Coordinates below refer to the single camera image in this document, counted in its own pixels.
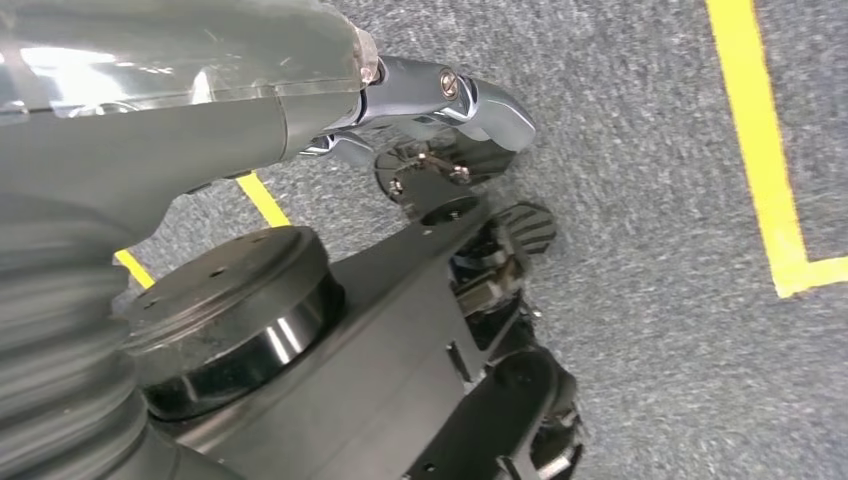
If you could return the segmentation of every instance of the black cylindrical motor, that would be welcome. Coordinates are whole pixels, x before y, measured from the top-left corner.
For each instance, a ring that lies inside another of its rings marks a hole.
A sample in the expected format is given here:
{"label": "black cylindrical motor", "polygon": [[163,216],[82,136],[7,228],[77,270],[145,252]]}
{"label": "black cylindrical motor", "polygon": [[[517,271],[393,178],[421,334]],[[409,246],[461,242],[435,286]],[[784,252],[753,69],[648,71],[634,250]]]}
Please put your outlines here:
{"label": "black cylindrical motor", "polygon": [[305,227],[261,230],[183,265],[132,304],[124,349],[151,413],[192,418],[253,391],[337,318],[344,291]]}

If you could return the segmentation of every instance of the floor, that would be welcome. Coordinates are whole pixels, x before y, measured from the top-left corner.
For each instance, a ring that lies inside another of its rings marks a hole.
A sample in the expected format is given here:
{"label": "floor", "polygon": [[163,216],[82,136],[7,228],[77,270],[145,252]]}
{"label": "floor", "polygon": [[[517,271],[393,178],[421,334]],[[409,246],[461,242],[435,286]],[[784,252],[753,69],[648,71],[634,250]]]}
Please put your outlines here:
{"label": "floor", "polygon": [[[758,3],[809,255],[848,255],[848,4]],[[580,381],[592,438],[578,478],[848,478],[848,284],[777,297],[702,1],[336,5],[382,52],[504,85],[539,123],[489,188],[559,221],[530,294]],[[403,225],[344,163],[260,176],[336,258]],[[263,227],[219,182],[132,251],[158,278]]]}

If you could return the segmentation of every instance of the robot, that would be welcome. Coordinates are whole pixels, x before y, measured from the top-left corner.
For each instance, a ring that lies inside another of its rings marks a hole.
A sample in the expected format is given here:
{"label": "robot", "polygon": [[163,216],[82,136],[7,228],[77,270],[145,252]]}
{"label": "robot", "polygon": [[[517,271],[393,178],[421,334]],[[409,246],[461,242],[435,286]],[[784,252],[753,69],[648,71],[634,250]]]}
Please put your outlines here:
{"label": "robot", "polygon": [[[472,189],[535,131],[312,0],[4,3],[0,478],[570,478],[576,381],[522,293],[553,219]],[[111,311],[174,198],[299,154],[373,166],[408,227],[333,264],[254,232]]]}

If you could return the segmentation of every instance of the screw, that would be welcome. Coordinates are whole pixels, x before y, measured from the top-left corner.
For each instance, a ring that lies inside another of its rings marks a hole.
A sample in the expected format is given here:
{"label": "screw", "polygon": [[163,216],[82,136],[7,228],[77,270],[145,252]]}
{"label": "screw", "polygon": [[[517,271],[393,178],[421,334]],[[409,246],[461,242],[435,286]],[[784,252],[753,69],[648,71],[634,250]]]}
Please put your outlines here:
{"label": "screw", "polygon": [[460,185],[465,185],[471,182],[471,171],[468,167],[455,165],[453,171],[448,175],[452,180]]}
{"label": "screw", "polygon": [[403,195],[403,185],[400,183],[400,180],[393,178],[389,182],[389,193],[394,196]]}
{"label": "screw", "polygon": [[459,95],[459,78],[453,70],[442,70],[441,84],[442,95],[448,100],[453,100]]}

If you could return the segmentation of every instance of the yellow tape line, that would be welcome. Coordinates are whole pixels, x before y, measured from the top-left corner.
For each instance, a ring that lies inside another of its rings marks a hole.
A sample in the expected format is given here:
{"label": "yellow tape line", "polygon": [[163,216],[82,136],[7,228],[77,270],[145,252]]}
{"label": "yellow tape line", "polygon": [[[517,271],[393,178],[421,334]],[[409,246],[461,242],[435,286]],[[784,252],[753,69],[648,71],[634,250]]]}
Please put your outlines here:
{"label": "yellow tape line", "polygon": [[130,271],[130,275],[132,275],[142,287],[148,289],[153,285],[153,277],[147,273],[147,270],[144,269],[141,263],[139,263],[139,261],[136,260],[129,251],[121,250],[115,254],[115,258],[118,259],[118,262],[120,262],[121,265],[127,267],[127,270]]}
{"label": "yellow tape line", "polygon": [[268,222],[268,225],[272,227],[291,225],[288,217],[286,217],[286,214],[283,213],[280,206],[277,205],[277,202],[274,200],[271,192],[265,188],[265,185],[262,183],[262,180],[259,179],[256,172],[251,172],[250,175],[239,177],[237,181],[241,189],[244,190],[244,193],[247,194],[248,198],[250,198],[250,201],[256,205],[259,213],[265,217],[265,221]]}
{"label": "yellow tape line", "polygon": [[706,1],[778,296],[848,281],[848,258],[807,260],[754,2]]}

